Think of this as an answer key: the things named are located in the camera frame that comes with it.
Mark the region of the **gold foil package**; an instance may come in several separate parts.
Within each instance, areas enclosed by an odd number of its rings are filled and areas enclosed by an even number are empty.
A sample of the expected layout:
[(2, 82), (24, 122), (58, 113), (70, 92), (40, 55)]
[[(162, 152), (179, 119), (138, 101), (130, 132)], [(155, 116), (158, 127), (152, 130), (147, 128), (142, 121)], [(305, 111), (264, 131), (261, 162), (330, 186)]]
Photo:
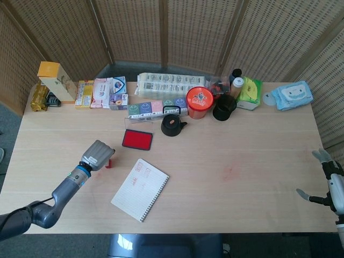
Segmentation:
[(30, 107), (33, 112), (47, 111), (48, 105), (46, 103), (48, 94), (48, 87), (41, 84), (41, 82), (35, 86), (32, 100), (30, 102)]

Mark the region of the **pink wet wipes pack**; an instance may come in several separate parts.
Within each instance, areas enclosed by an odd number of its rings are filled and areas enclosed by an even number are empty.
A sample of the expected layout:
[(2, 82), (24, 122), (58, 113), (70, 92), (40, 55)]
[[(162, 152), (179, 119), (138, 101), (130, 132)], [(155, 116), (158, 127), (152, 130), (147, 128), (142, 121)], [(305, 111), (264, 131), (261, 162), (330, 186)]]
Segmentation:
[(109, 109), (112, 78), (96, 78), (94, 80), (91, 108)]

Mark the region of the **woven folding screen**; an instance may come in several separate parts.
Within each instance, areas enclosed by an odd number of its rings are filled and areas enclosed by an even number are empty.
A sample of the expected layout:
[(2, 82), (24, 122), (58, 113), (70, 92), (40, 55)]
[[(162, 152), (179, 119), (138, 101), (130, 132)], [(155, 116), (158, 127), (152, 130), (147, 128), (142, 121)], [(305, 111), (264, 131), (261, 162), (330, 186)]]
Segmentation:
[(74, 80), (121, 61), (306, 80), (344, 159), (344, 0), (0, 0), (0, 104), (23, 114), (41, 61)]

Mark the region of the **black teapot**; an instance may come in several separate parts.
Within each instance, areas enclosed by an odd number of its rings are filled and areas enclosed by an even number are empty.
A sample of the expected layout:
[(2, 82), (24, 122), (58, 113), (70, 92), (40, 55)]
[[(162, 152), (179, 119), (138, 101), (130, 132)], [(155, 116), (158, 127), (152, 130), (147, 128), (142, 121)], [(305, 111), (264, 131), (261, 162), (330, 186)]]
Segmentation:
[(188, 124), (180, 120), (181, 108), (176, 105), (166, 105), (163, 107), (163, 113), (165, 108), (177, 108), (178, 114), (169, 113), (164, 116), (161, 123), (161, 131), (163, 134), (169, 137), (175, 137), (180, 134), (181, 130)]

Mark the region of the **yellow snack box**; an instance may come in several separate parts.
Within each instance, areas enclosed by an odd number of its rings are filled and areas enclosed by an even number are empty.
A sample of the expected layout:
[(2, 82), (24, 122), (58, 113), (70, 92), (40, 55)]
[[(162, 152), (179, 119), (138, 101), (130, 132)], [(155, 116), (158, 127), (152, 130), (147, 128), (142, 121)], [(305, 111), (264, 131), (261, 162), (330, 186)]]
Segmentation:
[(75, 99), (76, 109), (89, 109), (92, 103), (94, 80), (79, 81)]

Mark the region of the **clear plastic clip box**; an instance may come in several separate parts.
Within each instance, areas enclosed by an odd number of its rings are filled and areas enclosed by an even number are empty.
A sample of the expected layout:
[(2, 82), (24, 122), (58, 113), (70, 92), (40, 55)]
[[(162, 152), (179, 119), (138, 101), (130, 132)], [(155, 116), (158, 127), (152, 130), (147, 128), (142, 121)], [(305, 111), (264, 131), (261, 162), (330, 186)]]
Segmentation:
[(230, 93), (230, 80), (226, 76), (211, 76), (207, 88), (214, 96)]

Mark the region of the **green tissue pack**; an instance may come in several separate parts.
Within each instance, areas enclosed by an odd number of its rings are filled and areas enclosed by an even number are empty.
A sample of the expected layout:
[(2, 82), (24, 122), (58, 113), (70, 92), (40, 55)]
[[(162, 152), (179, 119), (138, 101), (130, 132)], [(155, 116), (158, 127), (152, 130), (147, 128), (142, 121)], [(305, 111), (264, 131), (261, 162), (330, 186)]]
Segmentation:
[(236, 99), (238, 108), (253, 111), (261, 104), (263, 82), (249, 77), (243, 78), (243, 87)]

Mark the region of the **orange lidded tub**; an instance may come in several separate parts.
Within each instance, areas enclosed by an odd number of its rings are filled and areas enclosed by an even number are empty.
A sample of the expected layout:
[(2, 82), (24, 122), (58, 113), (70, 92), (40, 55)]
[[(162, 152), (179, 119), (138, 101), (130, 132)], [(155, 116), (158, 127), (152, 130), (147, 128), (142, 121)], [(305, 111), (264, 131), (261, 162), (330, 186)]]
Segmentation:
[(188, 114), (192, 119), (201, 119), (213, 105), (213, 94), (205, 87), (191, 88), (187, 95)]

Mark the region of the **tall yellow cream gift box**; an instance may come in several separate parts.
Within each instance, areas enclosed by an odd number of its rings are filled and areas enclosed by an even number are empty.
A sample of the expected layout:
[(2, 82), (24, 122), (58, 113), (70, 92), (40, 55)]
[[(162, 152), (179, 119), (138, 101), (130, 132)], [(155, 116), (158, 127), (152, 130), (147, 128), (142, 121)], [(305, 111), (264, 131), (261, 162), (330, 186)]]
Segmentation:
[(41, 61), (37, 76), (59, 101), (75, 102), (77, 86), (60, 63)]

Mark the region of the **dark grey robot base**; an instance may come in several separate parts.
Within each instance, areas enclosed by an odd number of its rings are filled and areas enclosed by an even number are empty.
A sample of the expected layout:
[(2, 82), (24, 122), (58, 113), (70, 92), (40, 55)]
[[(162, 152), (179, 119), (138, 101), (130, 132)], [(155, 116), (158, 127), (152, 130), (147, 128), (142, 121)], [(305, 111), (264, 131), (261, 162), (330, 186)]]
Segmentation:
[(212, 234), (113, 234), (107, 258), (223, 258), (223, 241)]

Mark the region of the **clear ink pad lid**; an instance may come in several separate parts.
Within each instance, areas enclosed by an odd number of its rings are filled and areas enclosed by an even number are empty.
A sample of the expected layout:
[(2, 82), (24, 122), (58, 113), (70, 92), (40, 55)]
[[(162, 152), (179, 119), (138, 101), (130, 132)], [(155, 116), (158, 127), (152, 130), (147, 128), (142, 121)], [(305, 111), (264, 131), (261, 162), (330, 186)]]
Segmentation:
[(140, 119), (125, 118), (124, 123), (128, 130), (151, 132), (154, 128), (153, 122)]

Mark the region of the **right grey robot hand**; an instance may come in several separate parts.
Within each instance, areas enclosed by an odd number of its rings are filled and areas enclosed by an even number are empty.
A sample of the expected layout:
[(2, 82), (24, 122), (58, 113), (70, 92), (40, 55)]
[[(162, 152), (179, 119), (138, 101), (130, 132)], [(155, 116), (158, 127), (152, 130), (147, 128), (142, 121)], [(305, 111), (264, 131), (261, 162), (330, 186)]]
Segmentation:
[(322, 148), (313, 150), (312, 155), (322, 165), (327, 179), (328, 193), (326, 197), (317, 197), (308, 195), (301, 189), (296, 189), (296, 192), (304, 200), (329, 206), (337, 216), (344, 216), (344, 170), (341, 164), (332, 159), (330, 154)]

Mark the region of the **black bottle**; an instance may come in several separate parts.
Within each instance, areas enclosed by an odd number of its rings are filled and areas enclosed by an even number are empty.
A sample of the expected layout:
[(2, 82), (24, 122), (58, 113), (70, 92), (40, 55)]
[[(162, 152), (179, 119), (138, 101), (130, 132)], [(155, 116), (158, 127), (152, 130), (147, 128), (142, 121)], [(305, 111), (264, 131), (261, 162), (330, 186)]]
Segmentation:
[(237, 78), (237, 77), (241, 77), (242, 75), (242, 70), (241, 69), (234, 69), (232, 71), (232, 73), (230, 74), (230, 84), (233, 83), (233, 81)]

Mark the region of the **blue wet wipes pack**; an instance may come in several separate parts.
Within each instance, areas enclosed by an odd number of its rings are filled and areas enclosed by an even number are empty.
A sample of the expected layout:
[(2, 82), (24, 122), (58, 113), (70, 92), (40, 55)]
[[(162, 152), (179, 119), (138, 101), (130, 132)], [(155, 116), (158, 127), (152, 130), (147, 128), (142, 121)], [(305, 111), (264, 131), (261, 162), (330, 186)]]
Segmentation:
[(308, 105), (313, 95), (306, 81), (286, 84), (271, 91), (276, 101), (277, 110), (286, 111)]

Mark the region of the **black mesh pen cup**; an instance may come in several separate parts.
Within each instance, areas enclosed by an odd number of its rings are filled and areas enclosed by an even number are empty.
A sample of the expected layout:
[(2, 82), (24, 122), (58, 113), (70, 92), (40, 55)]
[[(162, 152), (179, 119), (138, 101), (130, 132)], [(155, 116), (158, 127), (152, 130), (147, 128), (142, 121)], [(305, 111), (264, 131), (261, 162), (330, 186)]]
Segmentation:
[(234, 97), (222, 95), (218, 98), (212, 113), (216, 120), (226, 121), (236, 108), (237, 102)]

